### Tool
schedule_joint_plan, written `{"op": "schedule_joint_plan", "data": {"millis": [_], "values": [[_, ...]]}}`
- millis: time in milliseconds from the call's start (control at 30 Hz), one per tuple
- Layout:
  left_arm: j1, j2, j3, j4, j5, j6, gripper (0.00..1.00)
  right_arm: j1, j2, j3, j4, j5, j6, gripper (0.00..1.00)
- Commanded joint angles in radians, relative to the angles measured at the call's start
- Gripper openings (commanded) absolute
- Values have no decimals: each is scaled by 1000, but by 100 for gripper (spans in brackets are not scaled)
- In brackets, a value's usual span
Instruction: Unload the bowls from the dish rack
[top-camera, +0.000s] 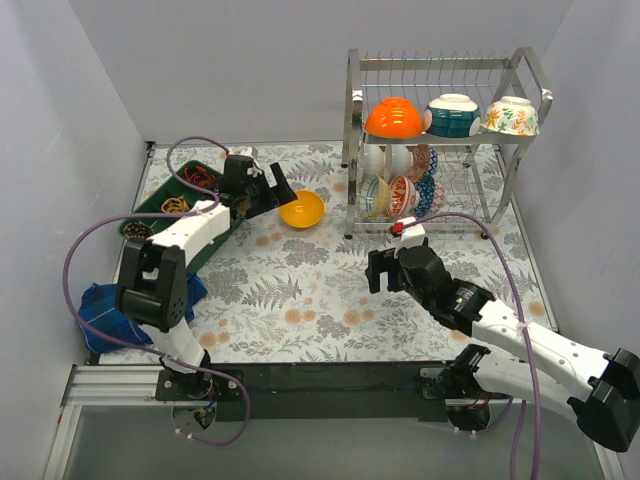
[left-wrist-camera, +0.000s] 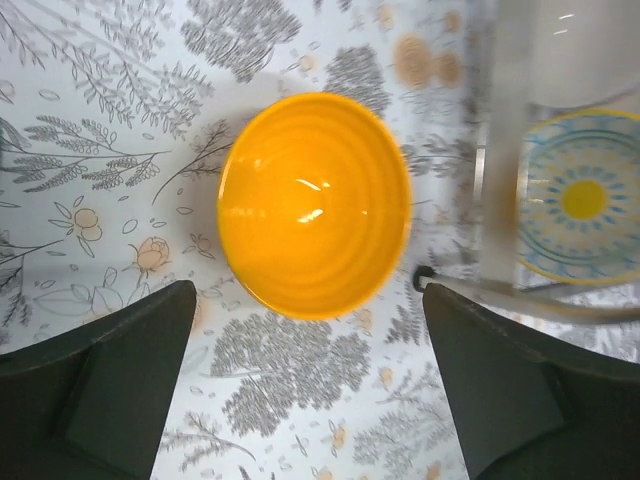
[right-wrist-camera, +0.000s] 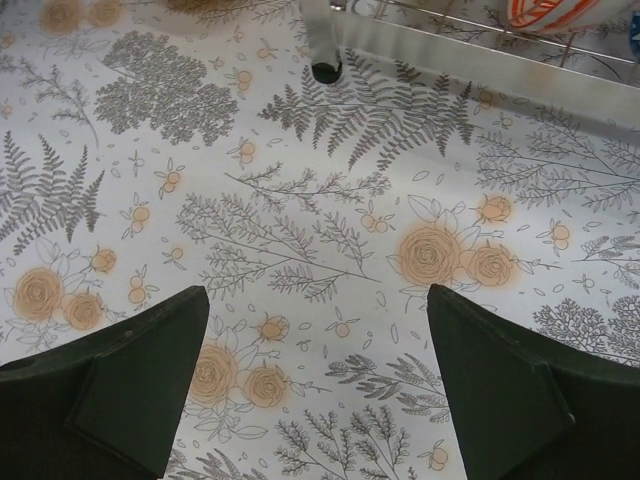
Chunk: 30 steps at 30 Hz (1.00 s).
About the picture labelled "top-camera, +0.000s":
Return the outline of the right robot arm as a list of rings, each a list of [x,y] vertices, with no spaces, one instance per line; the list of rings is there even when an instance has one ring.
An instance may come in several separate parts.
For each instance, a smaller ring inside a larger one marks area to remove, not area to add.
[[[400,249],[373,250],[365,275],[371,293],[408,293],[442,326],[487,343],[473,362],[452,373],[464,397],[504,393],[565,416],[599,445],[628,451],[639,431],[639,358],[608,353],[538,324],[525,324],[490,291],[454,278],[426,240]]]

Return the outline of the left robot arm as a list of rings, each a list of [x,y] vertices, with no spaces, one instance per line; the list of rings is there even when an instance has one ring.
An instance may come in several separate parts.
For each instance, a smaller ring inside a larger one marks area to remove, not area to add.
[[[206,351],[185,318],[187,266],[202,250],[221,239],[238,219],[249,220],[297,199],[279,163],[269,165],[274,185],[254,159],[230,155],[212,193],[184,216],[145,240],[125,244],[115,306],[135,321],[160,351],[166,368],[179,372],[178,387],[193,400],[213,386],[203,369]]]

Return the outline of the blue zigzag red-inside bowl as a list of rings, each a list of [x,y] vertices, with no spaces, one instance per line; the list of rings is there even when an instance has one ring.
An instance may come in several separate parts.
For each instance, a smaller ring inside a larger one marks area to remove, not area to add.
[[[435,176],[438,171],[439,158],[436,150],[427,145],[417,145],[412,151],[412,167],[408,178],[412,183],[419,183],[425,176]]]

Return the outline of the blue triangle-pattern bowl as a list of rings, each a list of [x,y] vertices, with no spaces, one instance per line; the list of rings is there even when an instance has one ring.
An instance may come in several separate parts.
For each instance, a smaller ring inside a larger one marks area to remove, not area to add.
[[[428,214],[432,207],[435,195],[435,180],[431,174],[425,174],[422,179],[415,185],[416,192],[419,194],[419,202],[414,208],[416,217],[424,217]]]

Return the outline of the yellow bowl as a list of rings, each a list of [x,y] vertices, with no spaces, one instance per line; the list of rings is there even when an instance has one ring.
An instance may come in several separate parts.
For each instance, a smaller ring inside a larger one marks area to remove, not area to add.
[[[297,199],[279,208],[281,220],[296,229],[306,229],[318,224],[325,214],[322,198],[309,190],[296,191]]]

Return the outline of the red and white floral bowl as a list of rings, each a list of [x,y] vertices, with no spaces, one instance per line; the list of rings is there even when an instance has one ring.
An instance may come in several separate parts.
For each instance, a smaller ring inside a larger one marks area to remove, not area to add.
[[[387,215],[391,218],[409,214],[419,203],[419,194],[414,183],[406,176],[397,175],[389,184],[390,199]]]

